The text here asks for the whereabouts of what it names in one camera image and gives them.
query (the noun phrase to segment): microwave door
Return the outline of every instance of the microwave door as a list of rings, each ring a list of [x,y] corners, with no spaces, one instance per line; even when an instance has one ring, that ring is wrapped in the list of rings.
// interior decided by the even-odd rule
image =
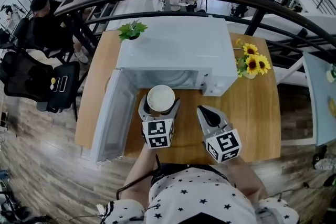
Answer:
[[[100,109],[91,147],[93,162],[123,154],[138,90],[122,70],[114,70]]]

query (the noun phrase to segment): chair backrest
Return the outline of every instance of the chair backrest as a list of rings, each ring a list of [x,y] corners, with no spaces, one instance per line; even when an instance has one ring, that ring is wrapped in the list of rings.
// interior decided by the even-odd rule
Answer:
[[[0,80],[7,96],[47,102],[53,67],[45,65],[25,51],[7,52],[0,64]]]
[[[0,45],[9,42],[11,35],[0,28]]]
[[[42,47],[35,44],[33,34],[34,19],[23,18],[18,23],[13,36],[17,38],[16,47],[19,49],[34,49],[43,51]]]

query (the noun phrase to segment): light blue panel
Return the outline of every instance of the light blue panel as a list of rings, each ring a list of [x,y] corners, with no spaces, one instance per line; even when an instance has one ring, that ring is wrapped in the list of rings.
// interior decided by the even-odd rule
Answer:
[[[307,79],[310,78],[314,99],[317,141],[316,145],[325,144],[336,139],[336,119],[328,109],[328,97],[336,101],[336,81],[330,83],[327,80],[326,72],[330,69],[330,64],[307,52],[303,53],[306,62]]]

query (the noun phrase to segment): green plant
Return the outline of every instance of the green plant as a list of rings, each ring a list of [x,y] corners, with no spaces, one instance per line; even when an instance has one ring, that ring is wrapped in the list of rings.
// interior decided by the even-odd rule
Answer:
[[[336,65],[332,64],[330,69],[331,75],[334,79],[336,79]]]
[[[125,39],[130,39],[132,37],[139,37],[140,33],[145,32],[148,27],[143,23],[138,23],[138,20],[135,20],[132,23],[122,25],[118,28],[121,31],[119,35],[121,41]]]

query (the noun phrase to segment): potted plant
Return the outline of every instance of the potted plant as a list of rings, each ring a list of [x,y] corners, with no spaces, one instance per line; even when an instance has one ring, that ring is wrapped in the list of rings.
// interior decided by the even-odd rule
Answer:
[[[336,79],[336,65],[332,64],[330,70],[327,71],[327,79],[330,83]]]
[[[143,23],[138,23],[138,20],[135,20],[132,23],[122,25],[118,28],[121,31],[119,35],[121,41],[125,39],[134,40],[140,36],[140,33],[145,32],[148,27]]]
[[[249,43],[244,43],[240,39],[236,41],[236,44],[240,46],[240,50],[244,51],[244,56],[236,58],[236,65],[238,71],[238,77],[242,76],[253,79],[256,75],[261,73],[267,74],[271,66],[264,55],[260,55],[258,48]]]

